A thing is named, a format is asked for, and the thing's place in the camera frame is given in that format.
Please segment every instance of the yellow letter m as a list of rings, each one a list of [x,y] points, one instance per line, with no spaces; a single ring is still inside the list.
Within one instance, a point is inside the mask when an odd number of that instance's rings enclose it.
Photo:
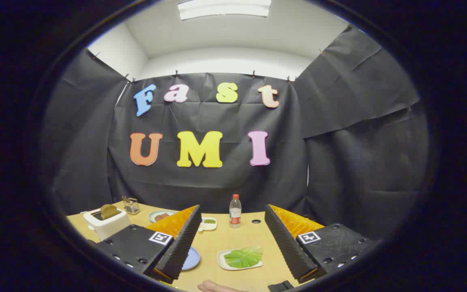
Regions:
[[[223,133],[218,131],[210,131],[206,133],[201,144],[198,143],[196,137],[191,131],[183,131],[178,133],[178,138],[181,141],[180,160],[176,163],[179,167],[190,167],[189,155],[194,161],[195,166],[199,166],[203,156],[204,167],[221,167],[222,161],[219,159],[219,140],[223,137]]]

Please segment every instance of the plate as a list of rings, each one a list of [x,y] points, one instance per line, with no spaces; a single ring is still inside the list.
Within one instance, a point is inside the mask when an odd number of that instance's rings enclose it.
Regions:
[[[226,263],[225,255],[229,254],[231,251],[236,251],[236,249],[230,249],[229,251],[220,251],[217,254],[217,263],[219,264],[219,266],[229,271],[246,270],[247,268],[233,268]],[[262,265],[263,265],[263,260],[260,260],[257,264],[253,266],[249,266],[248,268],[257,268]]]
[[[169,211],[169,210],[154,211],[154,212],[151,212],[149,214],[150,222],[152,222],[152,223],[156,222],[156,220],[154,220],[154,218],[156,218],[156,216],[161,215],[163,213],[167,213],[167,214],[169,214],[169,216],[176,214],[175,211]]]
[[[212,219],[215,221],[215,223],[201,223],[199,225],[198,231],[203,231],[203,230],[214,230],[217,228],[217,219],[212,218],[212,217],[202,217],[201,222],[204,222],[205,219]]]
[[[198,251],[195,248],[191,247],[189,249],[189,255],[187,255],[187,259],[183,263],[183,267],[181,268],[182,271],[190,270],[199,264],[199,260],[201,257],[199,256]]]

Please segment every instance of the pink letter i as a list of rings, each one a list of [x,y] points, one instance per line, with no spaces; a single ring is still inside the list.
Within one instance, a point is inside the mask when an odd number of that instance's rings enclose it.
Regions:
[[[268,133],[264,131],[252,131],[248,133],[252,138],[253,157],[250,160],[252,166],[268,165],[269,158],[266,156],[266,137]]]

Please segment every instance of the green leaf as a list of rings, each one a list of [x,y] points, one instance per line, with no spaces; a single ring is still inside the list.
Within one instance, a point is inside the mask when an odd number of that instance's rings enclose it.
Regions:
[[[263,258],[263,248],[260,246],[236,249],[225,255],[226,263],[232,268],[249,268]]]

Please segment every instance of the white toaster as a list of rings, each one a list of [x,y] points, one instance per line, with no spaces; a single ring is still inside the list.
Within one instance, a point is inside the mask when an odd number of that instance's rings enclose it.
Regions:
[[[105,220],[100,219],[100,209],[84,213],[84,219],[89,223],[88,228],[94,230],[101,240],[105,240],[131,224],[124,210],[118,208],[116,210],[117,215]]]

